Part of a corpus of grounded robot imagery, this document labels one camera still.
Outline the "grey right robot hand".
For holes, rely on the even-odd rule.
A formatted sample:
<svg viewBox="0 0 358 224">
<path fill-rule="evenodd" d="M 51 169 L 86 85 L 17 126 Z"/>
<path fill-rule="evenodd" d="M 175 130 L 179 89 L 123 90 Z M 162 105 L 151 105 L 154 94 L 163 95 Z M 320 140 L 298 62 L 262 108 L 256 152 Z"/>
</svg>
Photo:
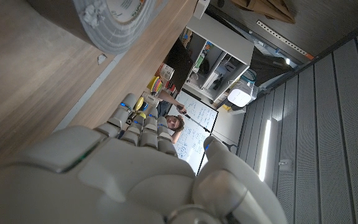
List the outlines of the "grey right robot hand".
<svg viewBox="0 0 358 224">
<path fill-rule="evenodd" d="M 198 174 L 165 118 L 124 127 L 130 93 L 97 128 L 51 134 L 0 166 L 0 223 L 285 223 L 272 190 L 216 137 Z"/>
</svg>

